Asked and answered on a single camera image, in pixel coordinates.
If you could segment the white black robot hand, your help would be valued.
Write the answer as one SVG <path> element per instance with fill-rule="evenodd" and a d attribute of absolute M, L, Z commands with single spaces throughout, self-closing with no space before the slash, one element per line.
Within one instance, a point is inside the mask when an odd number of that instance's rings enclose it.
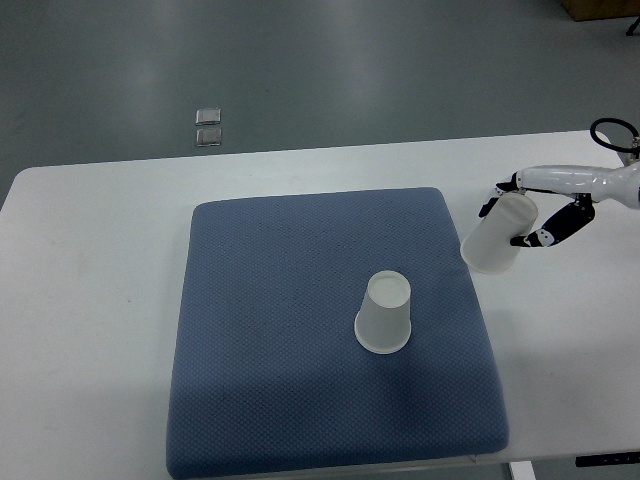
<path fill-rule="evenodd" d="M 588 225 L 595 218 L 594 202 L 616 201 L 639 209 L 639 167 L 536 166 L 513 173 L 495 185 L 479 210 L 486 217 L 507 193 L 520 189 L 550 192 L 575 199 L 549 217 L 543 225 L 525 236 L 516 236 L 510 245 L 523 248 L 555 246 Z"/>

